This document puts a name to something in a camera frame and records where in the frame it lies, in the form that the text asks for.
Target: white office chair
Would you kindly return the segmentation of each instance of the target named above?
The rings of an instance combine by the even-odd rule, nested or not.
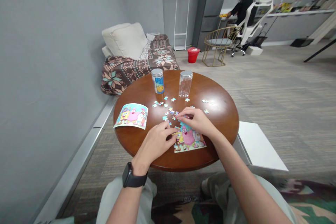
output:
[[[253,7],[261,7],[261,6],[269,6],[269,10],[265,13],[265,15],[254,25],[254,26],[247,26],[247,23],[250,19],[250,15],[251,15],[251,11]],[[252,37],[255,32],[262,27],[261,22],[263,21],[263,19],[273,10],[273,0],[258,0],[258,2],[254,2],[252,3],[249,8],[246,11],[246,16],[243,22],[241,22],[239,25],[235,26],[240,26],[242,27],[242,25],[244,25],[244,27],[242,28],[242,31],[237,35],[237,40],[239,39],[240,42],[238,44],[236,44],[236,46],[234,48],[228,48],[228,50],[232,50],[232,55],[231,57],[233,57],[234,53],[237,51],[242,51],[243,55],[245,55],[245,51],[242,50],[243,45],[247,42],[247,39]]]

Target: clear plastic jar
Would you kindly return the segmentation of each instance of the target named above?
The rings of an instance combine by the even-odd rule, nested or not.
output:
[[[183,71],[180,73],[180,87],[178,89],[178,95],[180,97],[188,97],[190,88],[191,88],[191,82],[193,79],[193,73],[190,71]]]

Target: person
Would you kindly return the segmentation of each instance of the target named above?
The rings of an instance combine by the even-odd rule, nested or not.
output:
[[[224,223],[296,223],[295,216],[281,194],[265,179],[253,175],[225,136],[210,122],[202,110],[186,107],[176,116],[183,123],[210,138],[223,164],[229,182],[222,182],[223,173],[202,182],[202,190],[216,200],[224,213]],[[106,187],[99,206],[97,224],[153,223],[151,207],[157,193],[156,186],[147,178],[150,164],[175,144],[177,132],[167,121],[148,132],[123,179],[116,178]]]
[[[231,17],[232,15],[236,15],[237,14],[237,21],[235,22],[236,25],[240,25],[241,22],[244,21],[245,16],[246,16],[246,11],[249,8],[249,6],[254,2],[255,0],[240,0],[236,6],[232,9],[232,11],[230,11],[227,16],[226,19],[228,19],[229,17]],[[254,11],[254,13],[251,12],[250,16],[254,17],[255,16],[255,11],[256,10],[252,10]],[[247,26],[251,26],[253,23],[253,18],[250,18],[247,22]]]

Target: beige pants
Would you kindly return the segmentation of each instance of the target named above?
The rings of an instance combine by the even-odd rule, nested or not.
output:
[[[287,217],[296,224],[296,219],[291,208],[283,199],[279,191],[268,181],[255,175],[260,184],[271,195]],[[123,187],[122,178],[117,177],[109,183],[103,193],[96,224],[106,224],[106,221],[112,211],[112,208],[118,198],[118,195]],[[242,224],[247,223],[243,210],[240,208],[238,199],[227,176],[224,172],[217,173],[208,178],[208,190],[214,200],[223,210],[224,223]],[[138,212],[137,224],[152,224],[151,211],[153,201],[153,183],[147,178],[146,184],[142,190],[140,198],[140,206]]]

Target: white box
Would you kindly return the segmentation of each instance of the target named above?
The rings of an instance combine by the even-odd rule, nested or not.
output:
[[[248,55],[260,55],[263,52],[263,49],[259,47],[248,47],[246,53]]]
[[[288,171],[258,124],[240,121],[233,147],[247,166]]]

